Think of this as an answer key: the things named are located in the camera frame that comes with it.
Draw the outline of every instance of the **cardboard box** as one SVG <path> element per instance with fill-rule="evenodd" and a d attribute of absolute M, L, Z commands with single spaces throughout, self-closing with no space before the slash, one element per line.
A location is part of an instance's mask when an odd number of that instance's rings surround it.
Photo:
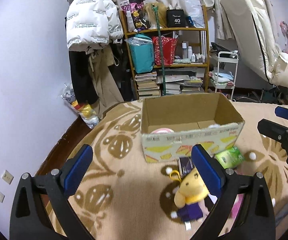
<path fill-rule="evenodd" d="M 220 127 L 208 128 L 211 124 Z M 221 93 L 198 93 L 147 98 L 141 114 L 141 139 L 149 163 L 190 156 L 192 147 L 201 144 L 213 156 L 231 148 L 244 120 Z M 173 133 L 151 134 L 158 128 Z"/>

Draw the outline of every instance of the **beige patterned rug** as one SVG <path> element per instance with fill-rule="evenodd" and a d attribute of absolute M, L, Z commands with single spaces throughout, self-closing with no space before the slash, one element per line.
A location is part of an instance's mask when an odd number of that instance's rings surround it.
<path fill-rule="evenodd" d="M 257 132 L 257 123 L 266 118 L 288 127 L 288 121 L 275 116 L 276 105 L 233 105 L 245 120 L 236 146 L 246 161 L 238 171 L 264 174 L 278 212 L 288 201 L 287 156 L 280 143 Z M 177 165 L 145 162 L 139 133 L 141 107 L 140 101 L 119 104 L 77 145 L 70 158 L 83 144 L 89 144 L 94 159 L 69 202 L 96 239 L 190 239 L 203 219 L 186 231 L 178 218 L 171 218 L 171 212 L 177 210 L 173 198 L 178 184 L 170 180 L 165 169 Z M 50 205 L 47 210 L 55 230 L 64 234 Z M 232 224 L 228 219 L 222 234 Z"/>

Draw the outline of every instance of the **white cart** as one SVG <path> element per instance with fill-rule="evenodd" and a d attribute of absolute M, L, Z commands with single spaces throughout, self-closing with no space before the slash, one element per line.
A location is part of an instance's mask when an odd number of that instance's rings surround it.
<path fill-rule="evenodd" d="M 210 82 L 215 87 L 215 92 L 217 92 L 218 89 L 231 89 L 232 90 L 231 99 L 232 99 L 233 98 L 233 92 L 234 92 L 234 89 L 235 89 L 236 73 L 238 71 L 239 56 L 237 58 L 226 58 L 226 57 L 221 57 L 221 54 L 226 54 L 227 55 L 227 54 L 234 54 L 234 53 L 233 52 L 221 51 L 221 52 L 219 52 L 218 56 L 215 55 L 214 53 L 210 53 L 210 57 L 217 61 L 217 81 L 215 82 L 212 78 L 210 78 Z M 218 83 L 220 62 L 236 64 L 235 74 L 234 74 L 234 85 L 233 86 L 220 85 Z"/>

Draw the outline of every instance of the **green snack bag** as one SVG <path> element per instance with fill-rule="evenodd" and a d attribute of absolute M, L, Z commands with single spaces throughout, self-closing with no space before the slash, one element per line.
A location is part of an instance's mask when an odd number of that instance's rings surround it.
<path fill-rule="evenodd" d="M 243 155 L 235 146 L 216 154 L 214 158 L 217 159 L 225 169 L 235 168 L 244 161 Z"/>

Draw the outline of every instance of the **green pole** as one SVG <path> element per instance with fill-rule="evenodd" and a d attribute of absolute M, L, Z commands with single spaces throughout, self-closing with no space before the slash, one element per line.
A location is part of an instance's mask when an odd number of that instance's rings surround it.
<path fill-rule="evenodd" d="M 152 9 L 155 12 L 156 18 L 156 25 L 157 25 L 157 32 L 158 32 L 158 42 L 160 44 L 160 54 L 161 54 L 161 63 L 162 63 L 162 75 L 163 75 L 163 93 L 166 95 L 166 87 L 165 87 L 165 69 L 164 69 L 164 57 L 163 57 L 163 47 L 162 47 L 162 38 L 161 38 L 161 29 L 160 29 L 160 22 L 158 20 L 158 6 L 152 5 Z"/>

